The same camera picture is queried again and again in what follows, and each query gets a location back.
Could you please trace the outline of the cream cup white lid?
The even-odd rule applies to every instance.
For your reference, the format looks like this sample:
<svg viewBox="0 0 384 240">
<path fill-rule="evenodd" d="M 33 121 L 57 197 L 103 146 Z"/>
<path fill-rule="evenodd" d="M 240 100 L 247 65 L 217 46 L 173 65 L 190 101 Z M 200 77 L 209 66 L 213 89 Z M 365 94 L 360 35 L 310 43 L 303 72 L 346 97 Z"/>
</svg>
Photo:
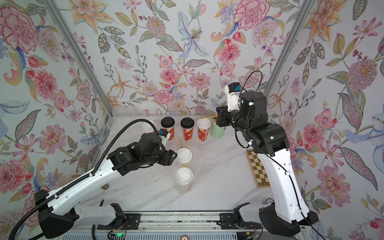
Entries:
<svg viewBox="0 0 384 240">
<path fill-rule="evenodd" d="M 181 167 L 176 170 L 175 182 L 181 192 L 187 193 L 191 189 L 193 180 L 194 174 L 191 169 Z"/>
<path fill-rule="evenodd" d="M 192 151 L 190 149 L 181 148 L 181 149 L 177 150 L 176 153 L 177 153 L 176 161 L 179 164 L 181 164 L 183 167 L 188 167 L 191 164 L 193 154 L 192 154 Z"/>
</svg>

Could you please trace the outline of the red cup white lid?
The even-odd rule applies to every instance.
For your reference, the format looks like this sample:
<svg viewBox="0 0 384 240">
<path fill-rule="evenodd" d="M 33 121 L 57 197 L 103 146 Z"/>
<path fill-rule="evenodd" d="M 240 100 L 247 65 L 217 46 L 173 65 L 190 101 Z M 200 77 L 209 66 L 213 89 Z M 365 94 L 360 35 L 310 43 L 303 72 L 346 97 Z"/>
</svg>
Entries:
<svg viewBox="0 0 384 240">
<path fill-rule="evenodd" d="M 154 122 L 154 121 L 151 121 L 150 120 L 150 122 L 151 122 L 151 124 L 149 124 L 149 123 L 143 123 L 142 124 L 142 131 L 144 132 L 144 133 L 146 133 L 146 134 L 148 134 L 148 133 L 156 133 L 156 131 L 154 130 L 154 128 L 152 127 L 152 125 L 154 126 L 154 127 L 156 127 L 156 123 Z"/>
<path fill-rule="evenodd" d="M 208 118 L 198 119 L 197 126 L 199 140 L 206 141 L 211 127 L 211 120 Z"/>
</svg>

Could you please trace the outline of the single paper straw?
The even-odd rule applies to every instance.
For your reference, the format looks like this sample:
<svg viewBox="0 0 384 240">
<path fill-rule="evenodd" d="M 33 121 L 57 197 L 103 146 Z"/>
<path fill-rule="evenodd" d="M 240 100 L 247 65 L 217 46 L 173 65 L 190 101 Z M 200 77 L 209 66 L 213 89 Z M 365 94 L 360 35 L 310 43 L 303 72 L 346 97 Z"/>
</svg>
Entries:
<svg viewBox="0 0 384 240">
<path fill-rule="evenodd" d="M 218 114 L 206 115 L 206 116 L 201 117 L 201 119 L 203 119 L 203 118 L 216 118 L 217 116 L 218 116 Z"/>
</svg>

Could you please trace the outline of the clear plastic carrier bag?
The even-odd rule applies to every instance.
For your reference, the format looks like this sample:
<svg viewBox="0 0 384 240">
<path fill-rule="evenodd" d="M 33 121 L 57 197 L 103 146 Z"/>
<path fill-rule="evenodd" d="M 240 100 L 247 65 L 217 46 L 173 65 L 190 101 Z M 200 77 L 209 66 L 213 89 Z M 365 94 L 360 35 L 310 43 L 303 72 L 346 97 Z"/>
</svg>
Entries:
<svg viewBox="0 0 384 240">
<path fill-rule="evenodd" d="M 203 163 L 202 154 L 200 153 L 198 148 L 193 147 L 192 145 L 187 145 L 185 143 L 183 143 L 183 145 L 181 143 L 173 143 L 173 145 L 172 145 L 172 150 L 175 150 L 176 152 L 177 152 L 177 150 L 179 150 L 181 148 L 187 148 L 187 149 L 190 149 L 192 151 L 192 154 L 193 154 L 192 162 L 187 168 L 192 170 L 192 172 L 194 174 L 194 180 L 195 180 L 200 175 L 200 172 L 202 169 L 202 163 Z M 173 174 L 174 174 L 174 181 L 175 181 L 176 170 L 178 168 L 183 167 L 183 166 L 181 164 L 179 164 L 175 159 L 173 164 L 172 164 L 172 167 L 173 167 Z"/>
</svg>

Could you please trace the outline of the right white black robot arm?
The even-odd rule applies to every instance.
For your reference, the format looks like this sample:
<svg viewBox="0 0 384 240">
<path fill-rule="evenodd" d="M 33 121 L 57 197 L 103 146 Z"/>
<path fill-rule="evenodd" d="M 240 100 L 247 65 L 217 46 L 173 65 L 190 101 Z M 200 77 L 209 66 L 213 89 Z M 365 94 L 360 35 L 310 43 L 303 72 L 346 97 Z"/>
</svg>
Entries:
<svg viewBox="0 0 384 240">
<path fill-rule="evenodd" d="M 218 107 L 217 125 L 242 133 L 263 163 L 274 203 L 259 209 L 263 227 L 271 234 L 293 237 L 301 226 L 312 226 L 319 218 L 300 194 L 291 163 L 284 128 L 268 122 L 267 98 L 260 92 L 226 89 L 227 106 Z"/>
</svg>

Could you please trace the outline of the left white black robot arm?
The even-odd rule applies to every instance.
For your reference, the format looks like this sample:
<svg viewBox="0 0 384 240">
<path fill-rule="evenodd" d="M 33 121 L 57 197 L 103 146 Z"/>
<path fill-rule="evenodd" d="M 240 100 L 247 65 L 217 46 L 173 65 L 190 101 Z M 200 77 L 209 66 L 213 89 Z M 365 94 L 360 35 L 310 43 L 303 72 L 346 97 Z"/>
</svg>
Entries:
<svg viewBox="0 0 384 240">
<path fill-rule="evenodd" d="M 81 202 L 97 189 L 117 180 L 132 171 L 155 164 L 171 166 L 177 153 L 166 150 L 163 136 L 143 134 L 138 142 L 117 148 L 93 168 L 65 186 L 51 191 L 39 192 L 36 204 L 52 197 L 39 210 L 39 225 L 47 239 L 59 237 L 72 228 L 102 225 L 117 229 L 126 223 L 126 215 L 119 204 L 85 206 Z"/>
</svg>

